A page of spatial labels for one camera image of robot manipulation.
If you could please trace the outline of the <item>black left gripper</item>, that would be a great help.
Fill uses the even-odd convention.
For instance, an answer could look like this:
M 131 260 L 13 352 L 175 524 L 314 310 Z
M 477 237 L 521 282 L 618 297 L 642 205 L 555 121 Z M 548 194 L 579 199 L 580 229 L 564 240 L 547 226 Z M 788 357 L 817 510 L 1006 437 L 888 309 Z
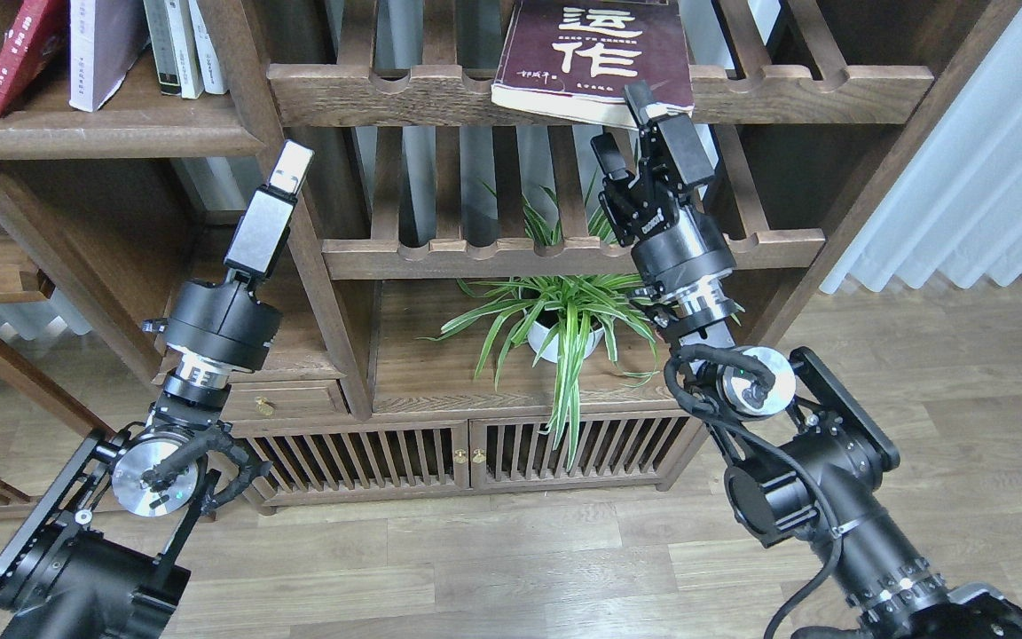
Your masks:
M 186 349 L 238 369 L 263 368 L 279 331 L 281 312 L 259 302 L 238 280 L 263 283 L 271 278 L 314 154 L 300 143 L 285 142 L 271 177 L 256 189 L 224 256 L 227 281 L 187 280 L 173 312 L 145 320 L 143 331 L 162 333 L 176 351 Z

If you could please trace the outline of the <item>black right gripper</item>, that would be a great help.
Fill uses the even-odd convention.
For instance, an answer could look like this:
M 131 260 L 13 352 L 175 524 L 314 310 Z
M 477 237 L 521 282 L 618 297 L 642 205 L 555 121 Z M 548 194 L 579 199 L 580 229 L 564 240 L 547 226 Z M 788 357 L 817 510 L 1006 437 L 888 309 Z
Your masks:
M 591 146 L 603 173 L 600 204 L 617 241 L 632 247 L 642 295 L 723 298 L 721 279 L 735 260 L 717 223 L 690 192 L 715 177 L 694 124 L 657 101 L 645 82 L 629 83 L 624 96 L 638 127 L 638 177 L 612 134 L 595 135 Z M 650 194 L 638 178 L 652 185 Z

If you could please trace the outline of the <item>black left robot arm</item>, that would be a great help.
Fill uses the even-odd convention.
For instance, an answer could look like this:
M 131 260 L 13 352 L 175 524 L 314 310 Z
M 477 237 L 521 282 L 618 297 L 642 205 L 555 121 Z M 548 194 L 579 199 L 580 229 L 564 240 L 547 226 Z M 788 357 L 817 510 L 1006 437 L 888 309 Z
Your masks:
M 223 280 L 188 280 L 150 319 L 178 364 L 145 420 L 89 433 L 0 553 L 4 638 L 158 638 L 191 572 L 178 556 L 202 517 L 271 472 L 222 413 L 279 331 L 256 295 L 271 278 L 315 154 L 285 142 L 224 255 Z

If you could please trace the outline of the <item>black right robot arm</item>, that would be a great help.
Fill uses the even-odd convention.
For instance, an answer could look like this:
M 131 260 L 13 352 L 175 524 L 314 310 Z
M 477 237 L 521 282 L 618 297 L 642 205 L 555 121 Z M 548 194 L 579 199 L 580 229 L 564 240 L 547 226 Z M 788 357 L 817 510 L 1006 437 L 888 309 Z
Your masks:
M 642 82 L 624 94 L 637 169 L 612 135 L 597 135 L 600 200 L 644 283 L 633 304 L 670 345 L 666 385 L 718 445 L 735 519 L 766 547 L 806 541 L 822 562 L 764 635 L 834 578 L 857 628 L 803 627 L 798 638 L 1022 638 L 1021 607 L 983 583 L 950 589 L 877 501 L 900 454 L 822 360 L 804 347 L 783 355 L 733 341 L 725 322 L 738 307 L 721 280 L 735 262 L 693 198 L 712 163 L 687 115 Z

